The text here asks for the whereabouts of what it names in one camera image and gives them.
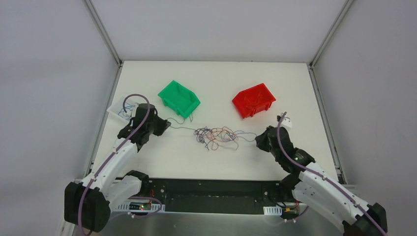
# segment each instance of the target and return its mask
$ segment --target gray floor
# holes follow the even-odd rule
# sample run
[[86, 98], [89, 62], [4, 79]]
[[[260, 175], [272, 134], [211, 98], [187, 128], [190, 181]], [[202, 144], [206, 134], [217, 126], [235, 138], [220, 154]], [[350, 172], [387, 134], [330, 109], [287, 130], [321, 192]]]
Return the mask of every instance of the gray floor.
[[[93, 236], [338, 236], [330, 222], [309, 210], [299, 221], [279, 224], [279, 216], [161, 213], [145, 219], [119, 216]], [[81, 236], [78, 228], [74, 236]]]

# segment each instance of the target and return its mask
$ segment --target cable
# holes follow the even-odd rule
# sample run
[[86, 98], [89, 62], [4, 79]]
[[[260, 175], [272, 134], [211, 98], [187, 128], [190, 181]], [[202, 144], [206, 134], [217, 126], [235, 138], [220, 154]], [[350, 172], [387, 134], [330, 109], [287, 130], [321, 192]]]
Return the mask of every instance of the cable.
[[177, 124], [184, 124], [184, 122], [185, 122], [185, 118], [183, 117], [183, 121], [182, 121], [182, 123], [179, 123], [178, 122], [178, 120], [176, 120], [176, 119], [174, 119], [174, 118], [168, 118], [167, 120], [169, 120], [169, 119], [172, 119], [172, 120], [175, 120], [175, 122], [177, 123]]
[[281, 126], [282, 121], [284, 120], [285, 115], [287, 114], [287, 112], [284, 112], [284, 114], [282, 114], [281, 119], [279, 119], [278, 122], [278, 127], [276, 129], [276, 134], [277, 134], [277, 139], [278, 139], [278, 144], [279, 144], [279, 148], [281, 149], [282, 153], [285, 155], [285, 157], [294, 165], [298, 166], [299, 168], [309, 171], [315, 175], [317, 175], [318, 177], [326, 180], [327, 182], [329, 182], [333, 187], [335, 187], [337, 190], [339, 190], [340, 193], [342, 193], [349, 201], [351, 201], [357, 208], [359, 208], [360, 211], [362, 211], [362, 213], [372, 222], [372, 224], [374, 224], [374, 226], [382, 233], [382, 235], [384, 236], [388, 236], [388, 234], [381, 228], [380, 225], [378, 225], [378, 223], [365, 211], [365, 209], [356, 203], [356, 201], [348, 194], [346, 193], [341, 187], [339, 187], [336, 183], [334, 183], [332, 180], [330, 180], [329, 178], [325, 177], [324, 175], [322, 175], [321, 173], [314, 171], [308, 167], [305, 167], [299, 163], [297, 163], [296, 161], [294, 161], [293, 159], [291, 159], [291, 157], [286, 153], [286, 151], [284, 150], [284, 147], [282, 146], [281, 143], [281, 139], [279, 136], [279, 127]]
[[127, 136], [127, 138], [125, 139], [125, 140], [123, 140], [123, 142], [119, 145], [119, 146], [117, 146], [117, 148], [116, 148], [116, 151], [114, 151], [114, 152], [112, 152], [110, 155], [109, 155], [109, 157], [107, 157], [107, 159], [103, 162], [103, 165], [101, 165], [99, 168], [98, 168], [98, 170], [97, 170], [97, 172], [94, 174], [94, 178], [92, 178], [90, 181], [89, 181], [89, 183], [87, 184], [87, 186], [86, 186], [86, 188], [84, 189], [84, 192], [83, 192], [83, 194], [81, 195], [81, 199], [80, 199], [80, 204], [78, 205], [78, 229], [80, 230], [80, 232], [81, 232], [81, 234], [82, 235], [84, 235], [84, 236], [89, 236], [89, 235], [91, 235], [91, 233], [92, 233], [92, 231], [90, 231], [88, 234], [86, 234], [85, 232], [84, 232], [84, 230], [83, 230], [83, 226], [82, 226], [82, 221], [81, 221], [81, 215], [82, 215], [82, 211], [83, 211], [83, 204], [84, 204], [84, 198], [86, 197], [86, 194], [87, 194], [87, 191], [90, 189], [90, 187], [91, 187], [91, 185], [92, 185], [92, 183], [94, 182], [94, 179], [96, 179], [97, 178], [97, 176], [98, 176], [98, 174], [103, 170], [103, 168], [104, 168], [104, 166], [106, 166], [106, 164], [110, 161], [110, 159], [112, 159], [113, 158], [113, 156], [116, 154], [116, 152], [117, 151], [119, 151], [119, 149], [120, 148], [122, 148], [123, 147], [123, 145], [125, 145], [126, 143], [127, 143], [127, 141], [139, 130], [139, 128], [140, 127], [142, 127], [142, 125], [145, 123], [145, 121], [147, 120], [147, 118], [148, 118], [148, 116], [149, 116], [149, 112], [150, 112], [150, 103], [149, 103], [149, 100], [145, 97], [145, 96], [143, 96], [143, 95], [140, 95], [140, 94], [137, 94], [137, 93], [134, 93], [134, 94], [131, 94], [131, 95], [129, 95], [129, 96], [127, 96], [124, 100], [123, 100], [123, 110], [127, 113], [127, 111], [126, 111], [126, 108], [125, 108], [125, 103], [126, 103], [126, 100], [128, 99], [128, 98], [130, 98], [130, 97], [133, 97], [133, 96], [139, 96], [139, 97], [141, 97], [141, 98], [143, 98], [145, 101], [146, 101], [146, 103], [147, 103], [147, 105], [148, 105], [148, 109], [146, 110], [146, 114], [145, 114], [145, 117], [142, 119], [142, 121], [140, 122], [140, 124], [138, 125], [138, 127], [136, 127], [136, 129], [134, 129], [130, 134], [129, 134], [129, 136]]
[[297, 216], [296, 218], [294, 218], [294, 220], [295, 221], [297, 221], [298, 219], [300, 219], [300, 217], [302, 217], [306, 212], [307, 212], [307, 210], [309, 209], [310, 207], [309, 206], [307, 206], [305, 209], [304, 209], [304, 211], [299, 215], [299, 216]]
[[281, 202], [281, 203], [282, 203], [282, 205], [284, 205], [284, 206], [281, 206], [279, 203], [275, 202], [275, 204], [276, 204], [277, 206], [279, 206], [280, 208], [282, 208], [282, 209], [286, 209], [286, 208], [287, 208], [287, 205], [286, 205], [284, 202]]
[[204, 128], [198, 128], [198, 129], [193, 129], [193, 128], [188, 128], [188, 127], [184, 127], [184, 126], [180, 126], [180, 127], [173, 127], [170, 126], [173, 129], [189, 129], [189, 130], [193, 130], [194, 131], [194, 135], [196, 135], [196, 141], [202, 144], [205, 144], [205, 148], [207, 148], [207, 150], [217, 150], [219, 147], [223, 147], [222, 145], [220, 145], [219, 143], [228, 143], [228, 142], [234, 142], [237, 146], [236, 149], [237, 150], [239, 148], [239, 143], [237, 142], [239, 138], [242, 138], [244, 140], [246, 140], [247, 142], [254, 142], [255, 138], [253, 140], [248, 140], [247, 138], [245, 138], [244, 134], [253, 134], [256, 136], [255, 133], [252, 132], [245, 132], [243, 130], [238, 130], [238, 131], [233, 131], [232, 129], [223, 126], [222, 128], [208, 128], [207, 126]]
[[135, 106], [134, 106], [134, 105], [130, 105], [129, 103], [126, 103], [126, 104], [127, 104], [126, 109], [127, 109], [128, 111], [130, 111], [130, 114], [125, 113], [125, 112], [124, 112], [124, 109], [123, 109], [123, 108], [121, 108], [121, 109], [120, 109], [120, 111], [119, 111], [119, 113], [118, 113], [118, 115], [119, 115], [120, 117], [122, 117], [123, 119], [125, 119], [125, 120], [129, 120], [129, 119], [132, 117], [132, 110], [133, 110], [133, 108], [134, 108]]
[[153, 197], [153, 194], [154, 194], [153, 189], [151, 189], [150, 192], [149, 192], [149, 196]]

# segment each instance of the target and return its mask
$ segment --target white wall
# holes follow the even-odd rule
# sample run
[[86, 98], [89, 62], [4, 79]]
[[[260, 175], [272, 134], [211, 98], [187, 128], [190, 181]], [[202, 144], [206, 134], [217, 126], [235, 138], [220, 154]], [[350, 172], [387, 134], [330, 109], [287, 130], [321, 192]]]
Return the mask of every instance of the white wall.
[[80, 0], [0, 2], [0, 235], [54, 235], [116, 64]]
[[311, 61], [345, 0], [93, 0], [122, 59]]
[[316, 66], [347, 179], [415, 235], [417, 4], [357, 0]]

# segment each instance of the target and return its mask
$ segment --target metal frame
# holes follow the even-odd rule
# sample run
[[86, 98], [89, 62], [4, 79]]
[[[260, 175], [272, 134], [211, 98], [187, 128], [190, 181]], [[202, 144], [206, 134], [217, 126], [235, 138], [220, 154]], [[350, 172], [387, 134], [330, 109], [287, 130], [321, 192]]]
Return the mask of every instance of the metal frame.
[[342, 9], [340, 10], [339, 14], [336, 17], [336, 20], [331, 25], [330, 30], [327, 32], [322, 44], [320, 45], [319, 49], [317, 50], [316, 54], [314, 55], [313, 60], [310, 63], [310, 66], [314, 69], [314, 66], [319, 61], [323, 51], [329, 45], [331, 39], [333, 38], [334, 34], [336, 33], [337, 29], [339, 28], [340, 24], [342, 23], [345, 16], [348, 14], [349, 10], [351, 9], [355, 0], [346, 0], [345, 4], [343, 5]]
[[119, 67], [117, 69], [117, 72], [116, 72], [115, 80], [113, 81], [112, 88], [109, 91], [109, 97], [107, 98], [107, 101], [106, 101], [106, 104], [105, 104], [103, 117], [101, 118], [101, 120], [99, 122], [99, 129], [98, 129], [97, 134], [95, 136], [94, 146], [93, 146], [93, 148], [91, 149], [91, 151], [89, 153], [89, 160], [87, 162], [87, 166], [84, 168], [83, 177], [87, 176], [90, 173], [91, 168], [92, 168], [92, 166], [94, 164], [94, 159], [95, 159], [95, 156], [97, 154], [97, 150], [98, 150], [98, 146], [100, 144], [101, 136], [103, 135], [103, 131], [104, 131], [104, 126], [105, 126], [106, 121], [107, 121], [108, 113], [105, 110], [112, 103], [113, 97], [114, 97], [115, 92], [116, 92], [117, 84], [119, 82], [119, 78], [120, 78], [120, 74], [121, 74], [122, 68], [123, 68], [123, 63], [121, 63], [119, 65]]
[[[109, 37], [106, 29], [104, 28], [104, 25], [103, 25], [98, 13], [97, 13], [92, 1], [91, 0], [83, 0], [83, 2], [85, 4], [85, 7], [86, 7], [87, 11], [89, 12], [89, 14], [91, 16], [91, 19], [93, 20], [93, 22], [95, 24], [97, 30], [99, 31], [104, 43], [106, 44], [108, 50], [112, 54], [112, 57], [114, 58], [116, 64], [119, 66], [118, 70], [117, 70], [117, 73], [116, 73], [116, 76], [115, 76], [114, 83], [113, 83], [111, 91], [109, 93], [109, 97], [108, 97], [107, 102], [105, 104], [106, 107], [108, 107], [111, 104], [111, 101], [113, 100], [113, 97], [114, 97], [114, 94], [115, 94], [115, 91], [116, 91], [116, 87], [117, 87], [119, 77], [120, 77], [120, 74], [121, 74], [121, 70], [122, 70], [122, 67], [123, 67], [123, 61], [119, 57], [119, 55], [118, 55], [110, 37]], [[340, 160], [339, 160], [339, 155], [337, 153], [336, 146], [335, 146], [334, 139], [333, 139], [333, 135], [332, 135], [331, 130], [330, 130], [330, 125], [329, 125], [328, 118], [327, 118], [327, 113], [326, 113], [326, 106], [325, 106], [323, 97], [320, 93], [320, 88], [319, 88], [319, 85], [316, 81], [316, 77], [314, 75], [314, 66], [317, 64], [317, 62], [319, 61], [319, 59], [320, 59], [321, 55], [323, 54], [324, 50], [326, 49], [326, 47], [331, 42], [332, 38], [334, 37], [337, 29], [339, 28], [339, 26], [341, 24], [341, 22], [343, 21], [343, 19], [347, 15], [348, 11], [351, 9], [354, 2], [355, 2], [355, 0], [346, 0], [345, 1], [342, 9], [340, 10], [339, 14], [337, 15], [337, 17], [336, 17], [334, 23], [332, 24], [330, 30], [326, 34], [323, 42], [321, 43], [319, 49], [317, 50], [316, 54], [314, 55], [312, 61], [309, 64], [307, 64], [307, 67], [308, 67], [311, 82], [312, 82], [312, 85], [313, 85], [314, 93], [316, 95], [317, 103], [319, 105], [319, 110], [320, 110], [320, 114], [322, 116], [323, 125], [325, 127], [325, 132], [326, 132], [326, 135], [327, 135], [327, 138], [328, 138], [330, 151], [332, 153], [332, 157], [333, 157], [333, 160], [334, 160], [336, 171], [338, 173], [339, 182], [341, 184], [344, 184], [344, 186], [347, 187], [350, 191], [353, 191], [353, 193], [358, 195], [358, 192], [356, 191], [357, 189], [356, 189], [355, 185], [347, 185], [347, 180], [346, 180], [346, 177], [345, 177], [345, 175], [342, 171], [342, 168], [341, 168], [341, 165], [340, 165]], [[92, 148], [92, 150], [89, 154], [89, 156], [90, 156], [90, 159], [89, 159], [89, 162], [88, 162], [89, 166], [87, 168], [85, 168], [84, 176], [86, 176], [89, 173], [89, 171], [91, 170], [93, 160], [94, 160], [95, 155], [97, 153], [99, 142], [101, 140], [101, 136], [102, 136], [103, 131], [104, 131], [104, 124], [106, 123], [106, 121], [107, 121], [107, 113], [105, 112], [103, 114], [103, 117], [102, 117], [101, 121], [100, 121], [99, 130], [96, 134], [96, 140], [95, 140], [94, 146], [93, 146], [93, 148]], [[58, 235], [70, 236], [73, 233], [75, 233], [73, 224], [69, 224], [69, 223], [65, 222], [64, 220], [62, 220], [62, 222], [63, 223], [60, 226], [60, 230], [59, 230]]]
[[89, 12], [92, 21], [95, 24], [95, 27], [97, 28], [98, 32], [100, 33], [104, 43], [106, 44], [107, 48], [109, 49], [110, 53], [113, 56], [113, 59], [116, 61], [116, 64], [118, 66], [121, 65], [121, 59], [119, 55], [117, 54], [117, 51], [115, 49], [115, 46], [113, 45], [109, 34], [106, 31], [106, 28], [104, 28], [103, 22], [101, 22], [100, 17], [98, 16], [97, 10], [95, 9], [94, 5], [92, 4], [91, 0], [83, 0], [83, 3]]
[[327, 112], [326, 112], [326, 106], [325, 102], [323, 100], [323, 96], [320, 92], [320, 87], [317, 84], [316, 76], [314, 75], [314, 70], [311, 68], [311, 66], [307, 66], [308, 72], [310, 73], [311, 83], [313, 84], [314, 94], [316, 95], [317, 104], [319, 105], [320, 115], [322, 116], [323, 125], [325, 127], [325, 132], [328, 140], [328, 145], [330, 147], [330, 152], [333, 157], [334, 166], [336, 168], [337, 177], [339, 180], [339, 183], [341, 184], [347, 184], [346, 176], [342, 170], [341, 164], [340, 164], [340, 158], [337, 153], [336, 145], [334, 143], [333, 135], [331, 133], [330, 125], [327, 118]]

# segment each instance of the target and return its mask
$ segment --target green plastic bin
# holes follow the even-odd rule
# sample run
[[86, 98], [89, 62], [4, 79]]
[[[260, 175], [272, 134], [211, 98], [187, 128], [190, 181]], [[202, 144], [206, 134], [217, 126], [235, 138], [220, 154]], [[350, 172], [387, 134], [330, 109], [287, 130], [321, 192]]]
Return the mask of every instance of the green plastic bin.
[[172, 80], [159, 94], [165, 106], [174, 110], [178, 115], [187, 119], [190, 114], [198, 107], [198, 100], [195, 93]]

